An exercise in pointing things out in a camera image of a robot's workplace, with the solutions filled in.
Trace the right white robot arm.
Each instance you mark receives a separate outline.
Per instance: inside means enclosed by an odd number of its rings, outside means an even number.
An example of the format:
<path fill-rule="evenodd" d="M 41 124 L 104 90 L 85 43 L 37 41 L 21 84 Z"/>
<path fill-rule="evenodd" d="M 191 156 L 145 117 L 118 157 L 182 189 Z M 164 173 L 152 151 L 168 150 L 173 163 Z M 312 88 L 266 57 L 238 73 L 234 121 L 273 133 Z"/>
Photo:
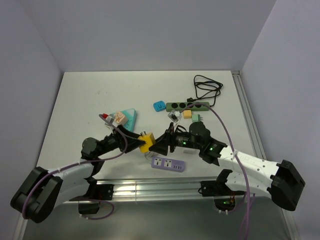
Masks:
<path fill-rule="evenodd" d="M 222 169 L 216 179 L 220 194 L 257 194 L 270 198 L 282 209 L 296 210 L 306 182 L 292 162 L 268 161 L 237 151 L 211 137 L 202 122 L 192 123 L 188 132 L 178 132 L 170 126 L 149 150 L 166 156 L 177 147 L 198 150 L 202 160 Z"/>

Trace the purple power strip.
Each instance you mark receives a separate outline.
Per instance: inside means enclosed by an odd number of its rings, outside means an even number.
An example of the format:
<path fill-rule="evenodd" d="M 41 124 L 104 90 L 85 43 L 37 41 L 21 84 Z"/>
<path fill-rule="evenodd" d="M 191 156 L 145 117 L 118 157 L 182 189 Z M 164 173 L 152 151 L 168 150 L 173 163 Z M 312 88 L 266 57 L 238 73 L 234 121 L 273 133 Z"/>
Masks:
<path fill-rule="evenodd" d="M 155 156 L 151 160 L 151 167 L 153 169 L 182 173 L 185 171 L 186 164 L 182 160 Z"/>

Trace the green power strip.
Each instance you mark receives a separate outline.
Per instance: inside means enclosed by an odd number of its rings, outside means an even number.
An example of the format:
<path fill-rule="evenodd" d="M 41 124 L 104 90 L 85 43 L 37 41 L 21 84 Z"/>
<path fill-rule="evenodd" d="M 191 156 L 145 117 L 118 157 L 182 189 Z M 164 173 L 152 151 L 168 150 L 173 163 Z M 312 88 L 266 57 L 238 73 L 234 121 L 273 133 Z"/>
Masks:
<path fill-rule="evenodd" d="M 183 109 L 191 110 L 192 112 L 203 112 L 209 109 L 206 106 L 210 106 L 209 102 L 167 102 L 165 104 L 165 110 L 167 112 L 171 111 L 181 111 Z"/>

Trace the aluminium front rail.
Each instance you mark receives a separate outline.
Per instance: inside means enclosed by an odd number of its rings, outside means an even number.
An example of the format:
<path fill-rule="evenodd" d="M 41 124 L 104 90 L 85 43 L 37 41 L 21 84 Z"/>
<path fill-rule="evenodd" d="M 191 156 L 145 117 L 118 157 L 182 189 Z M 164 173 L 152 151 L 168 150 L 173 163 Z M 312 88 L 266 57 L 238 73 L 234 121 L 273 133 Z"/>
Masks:
<path fill-rule="evenodd" d="M 109 179 L 97 180 L 98 184 L 113 184 L 114 202 L 140 202 L 140 201 L 170 201 L 170 200 L 198 200 L 203 198 L 198 193 L 201 181 L 216 180 L 216 177 L 183 177 L 183 178 L 153 178 L 153 179 Z M 251 194 L 270 198 L 272 178 L 257 180 L 249 177 L 246 181 L 239 173 L 231 173 L 227 177 L 226 185 L 233 191 L 249 190 Z M 58 203 L 78 200 L 85 195 L 84 184 L 74 186 L 59 194 Z"/>

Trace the aluminium side rail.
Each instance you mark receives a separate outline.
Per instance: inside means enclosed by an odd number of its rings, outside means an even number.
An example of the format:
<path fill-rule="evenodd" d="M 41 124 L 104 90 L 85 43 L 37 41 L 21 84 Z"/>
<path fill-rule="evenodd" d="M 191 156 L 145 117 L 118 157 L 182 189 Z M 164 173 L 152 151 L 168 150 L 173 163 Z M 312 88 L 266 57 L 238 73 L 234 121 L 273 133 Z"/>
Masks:
<path fill-rule="evenodd" d="M 254 120 L 254 116 L 244 89 L 244 85 L 241 79 L 240 71 L 231 71 L 231 75 L 237 90 L 242 112 L 245 118 L 245 123 L 249 132 L 250 141 L 253 147 L 253 151 L 258 158 L 266 160 L 266 154 L 262 145 L 262 141 Z"/>

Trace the pink cube socket adapter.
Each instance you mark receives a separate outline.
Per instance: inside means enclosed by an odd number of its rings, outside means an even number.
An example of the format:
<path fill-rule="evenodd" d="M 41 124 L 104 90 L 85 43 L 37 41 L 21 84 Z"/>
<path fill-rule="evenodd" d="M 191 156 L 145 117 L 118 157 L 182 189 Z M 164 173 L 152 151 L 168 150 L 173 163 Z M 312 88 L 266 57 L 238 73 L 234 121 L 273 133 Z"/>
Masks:
<path fill-rule="evenodd" d="M 114 113 L 114 121 L 118 125 L 125 125 L 128 122 L 128 118 L 126 117 L 126 115 L 123 112 L 117 111 Z"/>

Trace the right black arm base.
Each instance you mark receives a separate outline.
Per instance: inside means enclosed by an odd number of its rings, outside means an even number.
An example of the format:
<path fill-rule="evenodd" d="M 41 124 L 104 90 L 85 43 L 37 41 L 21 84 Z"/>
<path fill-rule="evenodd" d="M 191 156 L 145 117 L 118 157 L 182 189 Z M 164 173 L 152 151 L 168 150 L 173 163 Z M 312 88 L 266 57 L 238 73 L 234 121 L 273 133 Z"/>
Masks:
<path fill-rule="evenodd" d="M 227 185 L 227 177 L 232 170 L 223 169 L 216 180 L 203 180 L 200 182 L 198 193 L 202 197 L 213 197 L 214 205 L 219 212 L 226 214 L 235 211 L 246 199 L 246 192 L 231 190 Z"/>

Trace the orange small plug adapter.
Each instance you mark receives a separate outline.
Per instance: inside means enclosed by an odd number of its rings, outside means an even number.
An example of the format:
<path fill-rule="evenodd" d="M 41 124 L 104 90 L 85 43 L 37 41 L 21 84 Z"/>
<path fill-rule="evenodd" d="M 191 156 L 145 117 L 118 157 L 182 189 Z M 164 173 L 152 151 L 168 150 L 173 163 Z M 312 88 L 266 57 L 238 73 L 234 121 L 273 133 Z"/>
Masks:
<path fill-rule="evenodd" d="M 189 109 L 184 110 L 182 114 L 183 114 L 184 119 L 191 119 L 192 118 L 192 111 Z"/>

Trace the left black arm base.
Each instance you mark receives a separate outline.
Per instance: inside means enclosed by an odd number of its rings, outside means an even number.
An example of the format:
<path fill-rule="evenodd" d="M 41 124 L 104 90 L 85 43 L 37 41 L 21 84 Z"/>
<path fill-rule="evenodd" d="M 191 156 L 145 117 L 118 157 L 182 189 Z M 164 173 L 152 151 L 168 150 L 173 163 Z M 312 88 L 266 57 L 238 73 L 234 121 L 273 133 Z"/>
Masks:
<path fill-rule="evenodd" d="M 98 181 L 93 177 L 86 178 L 89 183 L 89 188 L 85 195 L 78 197 L 79 201 L 88 201 L 90 203 L 79 203 L 78 212 L 79 214 L 88 220 L 102 220 L 111 216 L 115 211 L 115 206 L 110 202 L 113 198 L 114 184 L 103 183 L 98 184 Z M 108 205 L 111 207 L 110 212 L 105 216 L 92 217 L 98 213 L 102 205 Z"/>

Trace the yellow cube socket adapter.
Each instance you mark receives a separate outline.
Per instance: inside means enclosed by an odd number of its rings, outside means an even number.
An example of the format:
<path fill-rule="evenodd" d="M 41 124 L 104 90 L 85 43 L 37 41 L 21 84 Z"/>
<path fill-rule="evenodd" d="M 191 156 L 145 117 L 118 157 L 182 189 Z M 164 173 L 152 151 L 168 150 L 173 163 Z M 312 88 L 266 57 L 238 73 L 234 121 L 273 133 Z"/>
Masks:
<path fill-rule="evenodd" d="M 141 132 L 138 139 L 144 142 L 144 144 L 139 147 L 140 152 L 143 154 L 149 152 L 149 148 L 156 143 L 155 137 L 152 132 Z"/>

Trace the mint green plug adapter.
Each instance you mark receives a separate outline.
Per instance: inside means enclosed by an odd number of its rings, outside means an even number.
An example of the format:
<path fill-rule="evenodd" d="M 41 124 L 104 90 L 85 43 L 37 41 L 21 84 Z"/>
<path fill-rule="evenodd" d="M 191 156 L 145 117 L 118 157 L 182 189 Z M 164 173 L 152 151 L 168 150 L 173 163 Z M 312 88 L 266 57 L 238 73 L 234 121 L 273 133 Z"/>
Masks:
<path fill-rule="evenodd" d="M 203 120 L 203 118 L 201 117 L 200 114 L 193 114 L 191 116 L 191 120 L 193 123 L 197 123 L 197 122 L 201 122 Z"/>

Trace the teal triangular power strip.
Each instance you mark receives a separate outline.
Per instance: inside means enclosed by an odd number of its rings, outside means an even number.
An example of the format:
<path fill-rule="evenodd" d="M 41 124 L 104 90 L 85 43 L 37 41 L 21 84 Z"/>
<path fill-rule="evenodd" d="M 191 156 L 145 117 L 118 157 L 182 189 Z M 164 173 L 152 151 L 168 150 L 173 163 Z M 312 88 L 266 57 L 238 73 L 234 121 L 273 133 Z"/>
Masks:
<path fill-rule="evenodd" d="M 137 119 L 137 111 L 134 108 L 129 108 L 120 112 L 124 113 L 128 119 L 127 123 L 122 126 L 124 126 L 128 131 L 133 132 Z"/>

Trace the blue square plug adapter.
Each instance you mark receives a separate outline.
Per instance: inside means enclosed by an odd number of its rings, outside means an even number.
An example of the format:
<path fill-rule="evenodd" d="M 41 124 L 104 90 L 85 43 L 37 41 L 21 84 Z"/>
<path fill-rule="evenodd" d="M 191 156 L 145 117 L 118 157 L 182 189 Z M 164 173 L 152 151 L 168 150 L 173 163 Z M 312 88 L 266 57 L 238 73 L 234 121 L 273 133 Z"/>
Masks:
<path fill-rule="evenodd" d="M 166 103 L 162 100 L 157 101 L 153 104 L 153 108 L 156 112 L 161 112 L 166 109 Z"/>

